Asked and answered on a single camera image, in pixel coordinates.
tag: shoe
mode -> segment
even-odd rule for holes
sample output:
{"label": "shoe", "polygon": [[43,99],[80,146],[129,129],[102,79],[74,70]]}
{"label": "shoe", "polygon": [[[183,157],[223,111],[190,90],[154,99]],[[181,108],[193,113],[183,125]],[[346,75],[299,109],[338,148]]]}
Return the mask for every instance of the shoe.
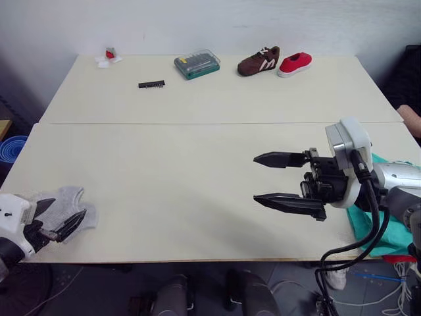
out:
{"label": "shoe", "polygon": [[278,46],[274,46],[271,49],[267,47],[262,48],[258,53],[238,64],[238,73],[242,76],[251,76],[261,71],[275,69],[280,51]]}
{"label": "shoe", "polygon": [[338,271],[327,271],[326,282],[334,290],[343,290],[347,284],[347,272],[349,268],[338,270]]}
{"label": "shoe", "polygon": [[284,61],[282,61],[278,70],[278,76],[283,78],[290,77],[297,72],[307,69],[310,65],[311,56],[309,54],[297,53],[285,58]]}

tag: red shoe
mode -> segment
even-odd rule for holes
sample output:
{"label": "red shoe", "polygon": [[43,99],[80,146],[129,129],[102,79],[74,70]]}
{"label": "red shoe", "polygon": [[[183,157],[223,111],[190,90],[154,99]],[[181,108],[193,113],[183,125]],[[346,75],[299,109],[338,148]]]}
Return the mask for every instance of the red shoe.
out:
{"label": "red shoe", "polygon": [[284,59],[281,67],[279,67],[278,76],[284,78],[290,77],[297,72],[307,69],[310,65],[311,56],[309,54],[297,53]]}

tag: floor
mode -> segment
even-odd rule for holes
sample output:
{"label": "floor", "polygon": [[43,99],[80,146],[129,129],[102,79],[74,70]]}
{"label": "floor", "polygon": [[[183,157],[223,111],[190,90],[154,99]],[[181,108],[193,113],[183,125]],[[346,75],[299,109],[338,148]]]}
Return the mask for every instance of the floor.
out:
{"label": "floor", "polygon": [[[196,315],[240,316],[241,308],[233,312],[222,308],[224,275],[229,268],[247,269],[261,276],[269,286],[281,280],[294,280],[308,289],[316,290],[314,267],[310,263],[161,263],[132,265],[122,272],[104,267],[83,267],[73,284],[60,296],[47,303],[40,316],[122,316],[129,315],[128,302],[142,292],[156,291],[171,276],[184,273],[194,277],[197,284]],[[80,270],[77,265],[53,265],[52,294],[62,290]],[[377,274],[395,277],[392,265],[383,261],[365,261],[351,267],[344,291],[331,291],[338,301],[366,303],[376,301],[399,284],[373,278],[362,278],[352,273]],[[316,315],[314,296],[296,284],[284,284],[274,294],[283,316]],[[381,315],[381,310],[397,307],[398,294],[382,303],[353,307],[337,305],[341,316]]]}

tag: white sole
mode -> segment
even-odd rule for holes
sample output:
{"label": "white sole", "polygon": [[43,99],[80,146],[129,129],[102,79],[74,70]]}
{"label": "white sole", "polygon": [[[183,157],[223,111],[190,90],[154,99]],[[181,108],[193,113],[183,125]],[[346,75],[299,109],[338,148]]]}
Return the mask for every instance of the white sole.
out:
{"label": "white sole", "polygon": [[294,71],[291,71],[291,72],[283,72],[283,71],[281,71],[280,69],[278,69],[278,76],[279,76],[279,77],[282,77],[282,78],[288,78],[288,77],[290,77],[290,76],[293,76],[293,75],[294,75],[294,74],[296,74],[297,72],[301,72],[301,71],[303,71],[303,70],[306,70],[306,69],[310,68],[311,64],[312,64],[312,63],[309,63],[307,66],[304,66],[304,67],[301,67],[301,68],[295,69]]}

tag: blue bowl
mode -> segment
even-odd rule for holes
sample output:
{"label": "blue bowl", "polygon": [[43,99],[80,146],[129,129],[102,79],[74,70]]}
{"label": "blue bowl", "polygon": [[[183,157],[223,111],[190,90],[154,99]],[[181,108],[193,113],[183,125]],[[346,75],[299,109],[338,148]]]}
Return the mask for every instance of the blue bowl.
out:
{"label": "blue bowl", "polygon": [[27,136],[13,136],[0,144],[0,161],[14,163],[25,146]]}

